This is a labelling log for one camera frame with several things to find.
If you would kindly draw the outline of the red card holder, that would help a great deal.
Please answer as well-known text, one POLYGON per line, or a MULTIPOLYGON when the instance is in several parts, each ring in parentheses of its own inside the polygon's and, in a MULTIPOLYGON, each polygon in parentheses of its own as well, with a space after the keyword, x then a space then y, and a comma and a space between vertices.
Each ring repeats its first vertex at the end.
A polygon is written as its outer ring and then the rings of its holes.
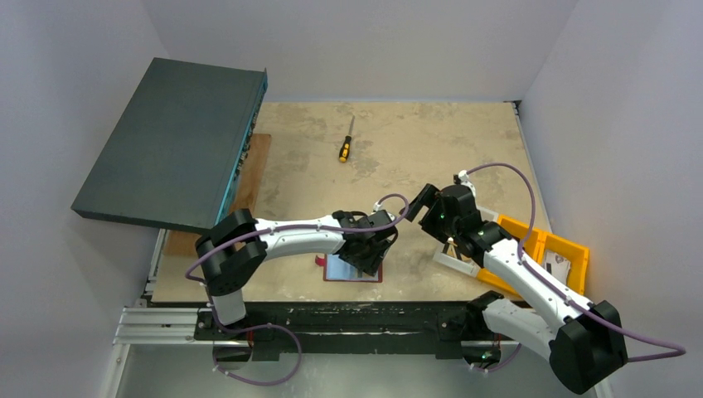
POLYGON ((370 275, 341 260, 338 255, 317 255, 315 264, 322 269, 322 279, 326 282, 382 282, 382 268, 370 275))

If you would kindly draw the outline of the white VIP credit card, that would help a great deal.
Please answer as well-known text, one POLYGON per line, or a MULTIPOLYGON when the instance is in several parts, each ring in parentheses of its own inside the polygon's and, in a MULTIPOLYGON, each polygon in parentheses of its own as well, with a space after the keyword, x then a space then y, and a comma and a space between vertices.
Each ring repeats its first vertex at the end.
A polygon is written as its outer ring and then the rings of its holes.
POLYGON ((547 251, 545 253, 544 267, 550 274, 568 274, 570 272, 570 265, 570 261, 563 255, 552 251, 547 251))

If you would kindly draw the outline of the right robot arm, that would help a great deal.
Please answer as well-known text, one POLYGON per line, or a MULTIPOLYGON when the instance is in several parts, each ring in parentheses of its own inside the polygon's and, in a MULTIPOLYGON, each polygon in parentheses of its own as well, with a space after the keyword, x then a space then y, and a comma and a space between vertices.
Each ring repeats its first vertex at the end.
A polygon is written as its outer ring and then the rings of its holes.
POLYGON ((451 240, 529 305, 522 309, 506 298, 484 295, 485 304, 465 316, 473 336, 497 332, 512 338, 545 358, 556 378, 575 394, 584 394, 628 363, 618 310, 607 301, 593 303, 531 257, 521 257, 519 240, 482 218, 469 186, 426 185, 409 204, 407 220, 422 208, 427 210, 419 221, 422 231, 441 243, 451 240))

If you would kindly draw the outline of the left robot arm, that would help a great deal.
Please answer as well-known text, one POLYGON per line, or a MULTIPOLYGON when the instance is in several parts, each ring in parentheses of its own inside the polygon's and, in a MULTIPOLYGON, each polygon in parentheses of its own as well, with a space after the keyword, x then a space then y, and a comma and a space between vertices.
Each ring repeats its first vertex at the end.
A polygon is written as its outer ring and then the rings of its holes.
POLYGON ((228 339, 245 333, 243 288, 264 262, 332 255, 375 275, 397 236, 395 218, 385 210, 369 215, 335 211, 305 221, 255 219, 247 209, 235 211, 195 243, 202 282, 216 312, 216 330, 228 339))

